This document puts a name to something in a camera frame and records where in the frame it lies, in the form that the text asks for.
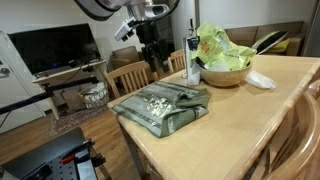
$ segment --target folded cloth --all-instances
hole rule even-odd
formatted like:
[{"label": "folded cloth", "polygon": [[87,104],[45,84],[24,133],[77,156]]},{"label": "folded cloth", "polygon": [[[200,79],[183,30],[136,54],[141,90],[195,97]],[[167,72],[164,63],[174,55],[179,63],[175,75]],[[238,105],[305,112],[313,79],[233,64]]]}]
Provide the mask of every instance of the folded cloth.
[{"label": "folded cloth", "polygon": [[207,114],[208,101],[206,89],[196,90],[158,81],[112,110],[161,138]]}]

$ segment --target white napkin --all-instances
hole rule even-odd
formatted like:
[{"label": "white napkin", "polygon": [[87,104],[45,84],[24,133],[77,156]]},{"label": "white napkin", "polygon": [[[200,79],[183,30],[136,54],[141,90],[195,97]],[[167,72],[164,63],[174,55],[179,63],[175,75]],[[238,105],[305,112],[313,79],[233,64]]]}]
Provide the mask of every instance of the white napkin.
[{"label": "white napkin", "polygon": [[275,83],[272,79],[254,70],[251,70],[244,80],[247,83],[261,89],[275,89],[277,87],[277,83]]}]

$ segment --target white cabinet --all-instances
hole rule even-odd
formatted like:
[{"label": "white cabinet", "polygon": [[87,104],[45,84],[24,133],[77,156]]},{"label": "white cabinet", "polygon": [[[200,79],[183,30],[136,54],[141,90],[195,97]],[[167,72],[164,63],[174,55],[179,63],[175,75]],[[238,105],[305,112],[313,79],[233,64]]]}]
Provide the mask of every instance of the white cabinet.
[{"label": "white cabinet", "polygon": [[[0,107],[19,102],[42,92],[31,83],[32,75],[4,33],[0,33]],[[10,113],[0,133],[44,116],[40,104],[31,104]],[[6,114],[0,115],[0,124]]]}]

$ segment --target wooden chair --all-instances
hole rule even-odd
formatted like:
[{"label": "wooden chair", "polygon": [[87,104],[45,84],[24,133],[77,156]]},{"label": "wooden chair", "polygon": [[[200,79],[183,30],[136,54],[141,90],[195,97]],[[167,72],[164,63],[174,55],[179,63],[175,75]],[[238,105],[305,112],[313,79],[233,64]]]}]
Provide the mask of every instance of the wooden chair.
[{"label": "wooden chair", "polygon": [[185,68],[183,49],[171,53],[168,58],[168,66],[171,74]]},{"label": "wooden chair", "polygon": [[319,96],[320,96],[320,79],[312,82],[312,83],[309,85],[308,91],[310,92],[310,94],[311,94],[316,100],[318,100],[318,99],[319,99]]},{"label": "wooden chair", "polygon": [[[139,61],[116,69],[106,75],[107,80],[112,88],[112,91],[116,98],[120,97],[119,90],[116,86],[115,79],[119,78],[121,84],[124,87],[126,94],[140,89],[146,85],[149,85],[149,81],[146,75],[146,68],[149,64],[145,61]],[[152,73],[153,80],[158,80],[156,72]]]},{"label": "wooden chair", "polygon": [[319,145],[319,105],[310,92],[305,92],[251,168],[252,176],[245,179],[314,179],[310,169]]}]

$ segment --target television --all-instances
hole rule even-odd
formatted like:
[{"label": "television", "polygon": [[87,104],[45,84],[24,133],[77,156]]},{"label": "television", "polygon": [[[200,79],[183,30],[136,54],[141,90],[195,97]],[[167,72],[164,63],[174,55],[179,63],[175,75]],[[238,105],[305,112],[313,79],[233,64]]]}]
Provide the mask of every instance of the television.
[{"label": "television", "polygon": [[101,59],[89,24],[8,34],[32,75],[52,74]]}]

